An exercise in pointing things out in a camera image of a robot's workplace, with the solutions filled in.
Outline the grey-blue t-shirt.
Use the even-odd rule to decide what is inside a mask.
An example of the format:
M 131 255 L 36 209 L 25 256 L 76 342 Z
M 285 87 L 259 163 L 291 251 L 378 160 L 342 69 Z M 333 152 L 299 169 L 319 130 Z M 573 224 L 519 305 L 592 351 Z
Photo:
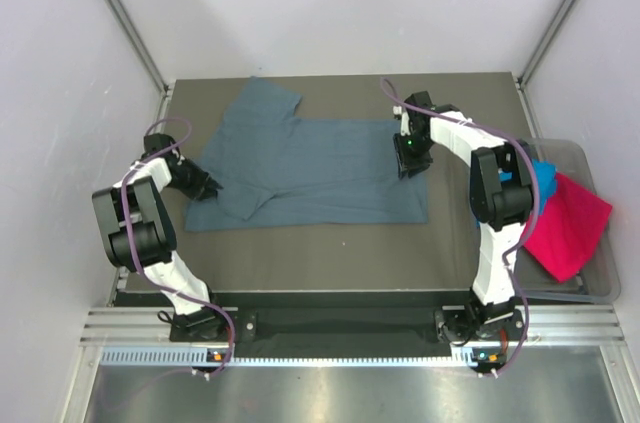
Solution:
M 198 159 L 222 188 L 187 205 L 186 231 L 427 222 L 425 174 L 398 175 L 398 121 L 301 118 L 302 100 L 245 84 Z

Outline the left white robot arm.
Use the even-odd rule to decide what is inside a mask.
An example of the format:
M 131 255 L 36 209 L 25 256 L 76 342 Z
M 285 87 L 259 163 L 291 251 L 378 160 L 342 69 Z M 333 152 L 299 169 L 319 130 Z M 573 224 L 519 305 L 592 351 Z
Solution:
M 177 236 L 161 192 L 174 189 L 189 200 L 215 199 L 222 186 L 184 157 L 164 133 L 143 139 L 144 153 L 123 179 L 96 191 L 92 204 L 110 263 L 144 276 L 174 308 L 165 321 L 178 331 L 216 339 L 226 330 L 225 313 L 211 306 L 209 288 L 177 252 Z

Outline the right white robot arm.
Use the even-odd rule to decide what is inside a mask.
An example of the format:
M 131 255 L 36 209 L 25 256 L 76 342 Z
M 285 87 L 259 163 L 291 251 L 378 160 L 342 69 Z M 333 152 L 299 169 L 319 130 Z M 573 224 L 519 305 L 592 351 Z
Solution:
M 426 91 L 394 105 L 393 115 L 400 122 L 393 136 L 400 178 L 428 169 L 435 145 L 469 169 L 469 206 L 480 249 L 465 318 L 474 336 L 490 338 L 514 316 L 518 247 L 540 209 L 532 160 L 521 144 L 474 123 L 456 107 L 433 105 Z

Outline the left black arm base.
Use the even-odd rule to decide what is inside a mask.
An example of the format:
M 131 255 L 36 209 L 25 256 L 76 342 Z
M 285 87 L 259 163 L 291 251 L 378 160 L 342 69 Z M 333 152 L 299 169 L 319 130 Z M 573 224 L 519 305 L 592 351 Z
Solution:
M 235 333 L 231 337 L 231 326 L 224 316 L 211 308 L 190 315 L 172 316 L 168 311 L 156 313 L 159 321 L 170 327 L 172 342 L 209 343 L 252 341 L 257 330 L 257 312 L 254 310 L 226 310 L 233 320 Z

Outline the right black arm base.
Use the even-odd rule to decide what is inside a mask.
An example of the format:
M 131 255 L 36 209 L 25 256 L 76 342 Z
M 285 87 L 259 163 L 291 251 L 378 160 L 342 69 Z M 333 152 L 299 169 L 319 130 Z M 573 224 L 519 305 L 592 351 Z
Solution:
M 506 319 L 484 324 L 473 320 L 462 306 L 437 307 L 433 316 L 438 339 L 453 346 L 517 342 L 524 330 L 519 310 Z

